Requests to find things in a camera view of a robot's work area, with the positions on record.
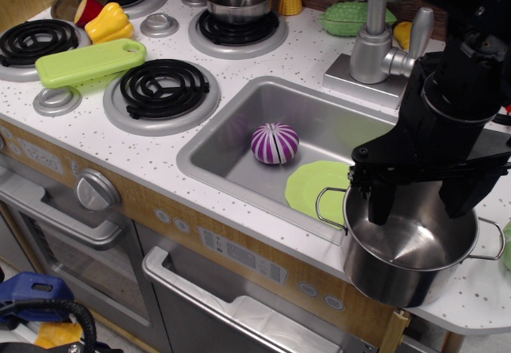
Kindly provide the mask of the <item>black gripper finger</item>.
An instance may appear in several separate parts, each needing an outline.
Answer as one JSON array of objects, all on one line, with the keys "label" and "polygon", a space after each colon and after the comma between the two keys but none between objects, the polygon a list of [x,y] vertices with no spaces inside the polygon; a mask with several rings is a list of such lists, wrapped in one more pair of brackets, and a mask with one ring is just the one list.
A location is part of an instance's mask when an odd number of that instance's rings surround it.
[{"label": "black gripper finger", "polygon": [[384,225],[394,203],[397,185],[385,180],[374,179],[361,187],[362,197],[367,202],[368,220],[377,225]]},{"label": "black gripper finger", "polygon": [[472,171],[438,175],[442,185],[439,196],[449,218],[458,218],[470,212],[493,189],[501,177],[498,173]]}]

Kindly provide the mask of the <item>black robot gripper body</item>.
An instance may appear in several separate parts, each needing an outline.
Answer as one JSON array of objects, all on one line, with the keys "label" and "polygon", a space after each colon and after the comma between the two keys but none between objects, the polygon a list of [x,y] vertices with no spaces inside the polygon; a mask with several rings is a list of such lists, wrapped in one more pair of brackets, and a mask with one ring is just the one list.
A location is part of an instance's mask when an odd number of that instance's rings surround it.
[{"label": "black robot gripper body", "polygon": [[510,103],[510,56],[444,51],[419,58],[396,125],[356,147],[351,184],[374,179],[400,185],[439,174],[510,170],[510,139],[486,125]]}]

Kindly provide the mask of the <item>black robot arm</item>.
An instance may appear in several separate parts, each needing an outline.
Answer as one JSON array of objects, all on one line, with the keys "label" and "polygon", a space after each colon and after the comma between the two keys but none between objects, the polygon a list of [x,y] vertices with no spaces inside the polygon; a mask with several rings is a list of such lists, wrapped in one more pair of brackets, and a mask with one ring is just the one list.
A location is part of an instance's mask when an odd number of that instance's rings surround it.
[{"label": "black robot arm", "polygon": [[415,62],[392,130],[352,153],[374,224],[399,185],[424,181],[440,183],[448,217],[463,216],[510,167],[509,137],[486,127],[510,103],[510,0],[424,1],[446,12],[446,46]]}]

